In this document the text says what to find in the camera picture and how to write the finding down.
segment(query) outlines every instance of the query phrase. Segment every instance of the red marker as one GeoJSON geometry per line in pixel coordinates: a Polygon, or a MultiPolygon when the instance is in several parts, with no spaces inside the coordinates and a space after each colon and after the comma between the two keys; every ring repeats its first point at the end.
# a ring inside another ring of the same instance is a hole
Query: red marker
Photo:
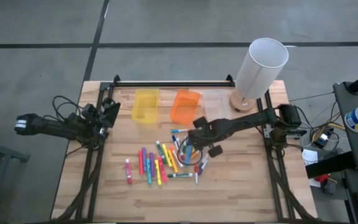
{"type": "Polygon", "coordinates": [[[165,170],[164,170],[164,166],[162,164],[162,159],[161,156],[158,157],[158,164],[160,164],[160,171],[161,171],[161,178],[163,182],[168,181],[167,180],[167,175],[165,175],[165,170]]]}
{"type": "Polygon", "coordinates": [[[139,173],[143,175],[143,158],[142,158],[142,150],[139,150],[139,173]]]}
{"type": "Polygon", "coordinates": [[[129,164],[129,159],[125,160],[125,168],[127,170],[127,181],[128,184],[132,184],[132,172],[131,172],[131,165],[129,164]]]}

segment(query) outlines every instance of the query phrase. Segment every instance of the gray concrete floor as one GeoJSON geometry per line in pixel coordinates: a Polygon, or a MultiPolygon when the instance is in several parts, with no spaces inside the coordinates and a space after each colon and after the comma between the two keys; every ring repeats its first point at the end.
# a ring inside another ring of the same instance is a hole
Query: gray concrete floor
{"type": "MultiPolygon", "coordinates": [[[[92,43],[103,0],[0,0],[0,44],[92,43]]],[[[353,0],[111,0],[101,42],[358,41],[353,0]]],[[[99,49],[91,80],[221,80],[236,76],[247,48],[99,49]]],[[[332,91],[358,78],[358,47],[289,48],[279,79],[289,99],[332,91]]],[[[0,145],[28,152],[14,162],[0,194],[0,223],[48,220],[56,193],[64,139],[18,136],[15,118],[52,113],[51,100],[77,100],[90,49],[0,49],[0,145]]],[[[332,95],[294,101],[314,118],[332,95]]],[[[313,124],[325,121],[327,110],[313,124]]],[[[319,217],[343,221],[338,198],[313,190],[319,217]]]]}

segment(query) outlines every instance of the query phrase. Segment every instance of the wooden lamp base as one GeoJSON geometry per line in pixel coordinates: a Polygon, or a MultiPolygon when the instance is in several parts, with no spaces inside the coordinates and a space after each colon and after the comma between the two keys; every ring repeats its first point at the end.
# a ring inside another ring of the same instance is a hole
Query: wooden lamp base
{"type": "Polygon", "coordinates": [[[237,112],[245,113],[255,106],[255,100],[244,98],[237,90],[230,95],[230,106],[237,112]]]}

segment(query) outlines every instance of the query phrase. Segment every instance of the yellow plastic bin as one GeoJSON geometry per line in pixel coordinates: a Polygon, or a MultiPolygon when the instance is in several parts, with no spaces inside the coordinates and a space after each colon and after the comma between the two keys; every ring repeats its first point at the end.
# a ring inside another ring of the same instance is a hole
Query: yellow plastic bin
{"type": "Polygon", "coordinates": [[[132,119],[144,124],[157,120],[158,90],[136,90],[132,119]]]}

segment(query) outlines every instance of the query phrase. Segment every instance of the green marker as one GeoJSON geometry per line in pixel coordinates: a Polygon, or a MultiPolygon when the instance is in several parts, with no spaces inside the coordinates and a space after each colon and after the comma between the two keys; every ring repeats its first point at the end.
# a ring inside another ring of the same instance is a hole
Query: green marker
{"type": "Polygon", "coordinates": [[[176,178],[176,177],[192,177],[193,173],[184,173],[184,174],[168,174],[169,178],[176,178]]]}
{"type": "Polygon", "coordinates": [[[164,152],[162,151],[160,142],[159,142],[159,141],[156,141],[155,143],[157,144],[158,153],[160,153],[162,162],[163,162],[164,164],[167,164],[167,158],[165,158],[165,155],[164,155],[164,152]]]}
{"type": "Polygon", "coordinates": [[[181,145],[181,151],[183,152],[183,153],[186,153],[186,144],[187,144],[187,142],[186,142],[186,140],[182,143],[182,145],[181,145]]]}

